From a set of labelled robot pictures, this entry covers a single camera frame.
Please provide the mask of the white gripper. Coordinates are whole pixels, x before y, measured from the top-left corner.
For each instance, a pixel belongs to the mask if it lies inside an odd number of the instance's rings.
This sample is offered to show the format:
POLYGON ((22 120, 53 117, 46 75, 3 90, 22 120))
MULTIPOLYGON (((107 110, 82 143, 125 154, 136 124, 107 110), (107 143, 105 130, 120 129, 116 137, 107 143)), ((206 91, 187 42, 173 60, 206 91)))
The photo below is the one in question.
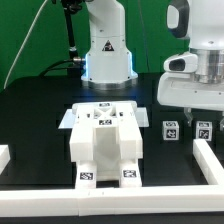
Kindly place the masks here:
POLYGON ((224 131, 224 84, 194 82, 189 74, 165 72, 159 80, 157 100, 161 105, 183 107, 189 127, 192 109, 223 111, 219 122, 224 131))

